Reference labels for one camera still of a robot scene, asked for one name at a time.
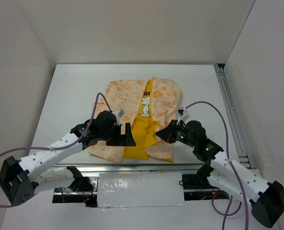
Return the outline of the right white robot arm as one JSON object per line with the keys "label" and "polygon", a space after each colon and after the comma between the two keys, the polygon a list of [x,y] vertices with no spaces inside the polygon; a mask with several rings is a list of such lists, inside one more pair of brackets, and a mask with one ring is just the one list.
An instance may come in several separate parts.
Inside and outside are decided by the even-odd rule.
{"label": "right white robot arm", "polygon": [[272,228],[284,213],[284,187],[278,181],[269,182],[229,158],[226,151],[206,136],[198,121],[172,120],[156,132],[166,143],[180,142],[193,149],[193,154],[204,166],[198,170],[198,184],[213,186],[251,206],[253,217],[263,226]]}

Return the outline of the cream orange-print jacket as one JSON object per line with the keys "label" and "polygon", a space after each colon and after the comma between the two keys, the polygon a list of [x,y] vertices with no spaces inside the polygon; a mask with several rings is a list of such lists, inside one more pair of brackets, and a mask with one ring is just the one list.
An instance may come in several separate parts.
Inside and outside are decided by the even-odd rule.
{"label": "cream orange-print jacket", "polygon": [[173,145],[155,135],[177,118],[182,97],[180,86],[171,79],[114,80],[99,99],[95,115],[108,109],[123,109],[121,123],[130,123],[134,147],[107,146],[99,141],[87,148],[91,155],[122,163],[124,159],[147,160],[149,157],[173,161]]}

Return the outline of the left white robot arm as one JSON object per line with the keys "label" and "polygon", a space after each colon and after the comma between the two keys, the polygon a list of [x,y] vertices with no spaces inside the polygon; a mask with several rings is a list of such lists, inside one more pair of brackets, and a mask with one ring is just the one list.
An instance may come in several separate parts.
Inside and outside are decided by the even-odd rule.
{"label": "left white robot arm", "polygon": [[129,123],[125,124],[125,133],[121,133],[124,114],[122,109],[102,111],[95,119],[76,125],[60,140],[37,153],[20,159],[8,157],[1,167],[0,187],[10,204],[19,206],[42,191],[58,187],[93,192],[90,179],[82,176],[77,167],[67,166],[59,170],[52,167],[71,155],[95,146],[99,141],[113,147],[135,146]]}

